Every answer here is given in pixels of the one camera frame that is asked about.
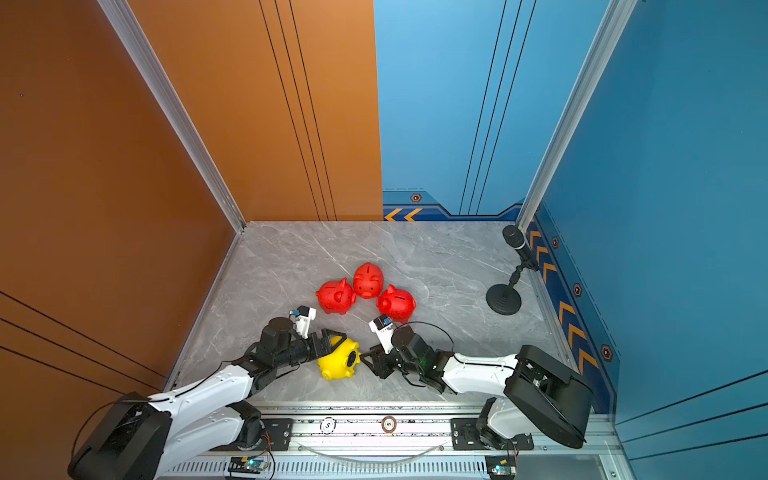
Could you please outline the yellow piggy bank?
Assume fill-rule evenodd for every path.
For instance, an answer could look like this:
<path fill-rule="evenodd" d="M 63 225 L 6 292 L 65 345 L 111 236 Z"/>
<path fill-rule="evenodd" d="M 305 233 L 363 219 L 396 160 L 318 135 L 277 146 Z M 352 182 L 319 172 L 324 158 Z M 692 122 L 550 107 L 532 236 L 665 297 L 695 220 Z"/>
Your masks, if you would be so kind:
<path fill-rule="evenodd" d="M 332 352 L 317 360 L 322 377 L 328 381 L 351 378 L 355 367 L 361 363 L 360 344 L 335 335 L 330 338 L 330 345 Z"/>

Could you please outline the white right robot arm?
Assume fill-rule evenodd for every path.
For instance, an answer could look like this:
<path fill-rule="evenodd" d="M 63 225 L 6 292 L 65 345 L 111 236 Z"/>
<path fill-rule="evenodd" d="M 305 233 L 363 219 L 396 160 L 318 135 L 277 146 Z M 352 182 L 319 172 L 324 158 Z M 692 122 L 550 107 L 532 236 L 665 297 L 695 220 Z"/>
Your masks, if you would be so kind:
<path fill-rule="evenodd" d="M 476 429 L 493 448 L 540 433 L 569 448 L 586 443 L 594 392 L 588 380 L 533 345 L 501 357 L 473 357 L 430 346 L 410 326 L 374 327 L 379 344 L 360 356 L 374 375 L 415 375 L 416 387 L 478 393 L 488 399 Z"/>

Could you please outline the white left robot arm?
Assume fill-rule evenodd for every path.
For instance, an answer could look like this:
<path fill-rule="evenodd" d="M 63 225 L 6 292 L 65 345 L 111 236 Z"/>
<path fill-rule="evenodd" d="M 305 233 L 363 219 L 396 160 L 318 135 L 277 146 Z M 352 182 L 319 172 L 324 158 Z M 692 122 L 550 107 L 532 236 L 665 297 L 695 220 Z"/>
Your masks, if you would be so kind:
<path fill-rule="evenodd" d="M 299 312 L 271 319 L 258 341 L 202 380 L 165 393 L 131 392 L 105 405 L 105 416 L 68 465 L 73 479 L 156 479 L 208 450 L 269 449 L 261 411 L 249 398 L 288 368 L 337 357 L 354 367 L 359 346 L 342 332 L 311 332 Z"/>

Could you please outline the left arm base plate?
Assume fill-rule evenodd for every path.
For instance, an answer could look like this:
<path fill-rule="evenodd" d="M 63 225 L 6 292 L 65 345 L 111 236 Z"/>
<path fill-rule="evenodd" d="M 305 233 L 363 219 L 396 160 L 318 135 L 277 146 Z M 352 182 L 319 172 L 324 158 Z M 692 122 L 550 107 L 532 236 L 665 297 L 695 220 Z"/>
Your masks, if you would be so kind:
<path fill-rule="evenodd" d="M 249 420 L 236 439 L 227 445 L 213 448 L 213 451 L 273 452 L 287 451 L 290 445 L 294 421 L 291 418 L 261 418 Z"/>

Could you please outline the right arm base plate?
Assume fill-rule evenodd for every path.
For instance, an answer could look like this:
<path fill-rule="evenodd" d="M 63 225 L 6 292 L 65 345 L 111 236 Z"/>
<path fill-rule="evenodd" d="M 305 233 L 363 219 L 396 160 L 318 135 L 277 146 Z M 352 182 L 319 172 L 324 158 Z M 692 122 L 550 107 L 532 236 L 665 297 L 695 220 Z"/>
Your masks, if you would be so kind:
<path fill-rule="evenodd" d="M 453 449 L 531 451 L 534 449 L 530 434 L 504 438 L 494 432 L 479 418 L 452 418 L 450 420 Z"/>

